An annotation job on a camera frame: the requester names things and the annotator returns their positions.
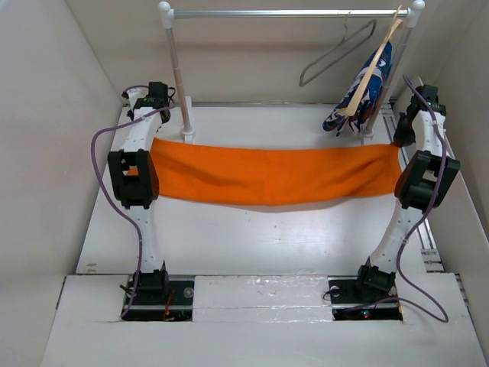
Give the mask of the orange trousers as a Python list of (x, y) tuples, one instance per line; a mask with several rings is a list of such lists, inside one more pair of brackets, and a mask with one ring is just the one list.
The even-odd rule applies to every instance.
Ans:
[(392, 194), (401, 175), (393, 145), (264, 150), (154, 139), (159, 194), (232, 206), (286, 206)]

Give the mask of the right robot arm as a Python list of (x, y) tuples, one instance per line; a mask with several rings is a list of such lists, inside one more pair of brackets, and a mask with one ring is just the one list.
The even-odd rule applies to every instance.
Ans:
[(400, 273), (400, 253), (412, 231), (441, 204), (460, 170), (460, 162), (449, 157), (443, 130), (445, 117), (446, 107), (439, 103), (438, 88), (431, 85), (416, 87), (406, 111), (400, 113), (394, 145), (412, 145), (416, 151), (396, 183), (396, 206), (386, 232), (353, 282), (353, 291), (360, 300), (370, 301), (389, 293)]

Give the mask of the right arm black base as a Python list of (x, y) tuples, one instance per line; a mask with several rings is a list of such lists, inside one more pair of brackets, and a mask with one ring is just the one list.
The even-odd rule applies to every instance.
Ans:
[(403, 320), (395, 292), (360, 288), (355, 277), (328, 277), (322, 299), (330, 302), (334, 321)]

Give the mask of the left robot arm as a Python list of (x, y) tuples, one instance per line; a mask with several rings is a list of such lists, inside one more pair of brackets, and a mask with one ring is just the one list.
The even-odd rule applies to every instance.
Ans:
[(138, 269), (134, 285), (154, 303), (170, 296), (170, 284), (159, 245), (152, 205), (159, 197), (159, 180), (151, 158), (151, 146), (159, 127), (167, 120), (169, 87), (150, 82), (124, 92), (131, 120), (128, 136), (120, 148), (108, 154), (108, 168), (115, 199), (134, 223), (138, 241)]

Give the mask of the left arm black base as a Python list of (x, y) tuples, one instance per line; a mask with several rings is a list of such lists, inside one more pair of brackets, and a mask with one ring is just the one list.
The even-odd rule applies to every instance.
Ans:
[(124, 321), (138, 322), (186, 322), (193, 318), (194, 279), (170, 279), (170, 291), (167, 296), (137, 295), (128, 308), (129, 297), (125, 297), (121, 310)]

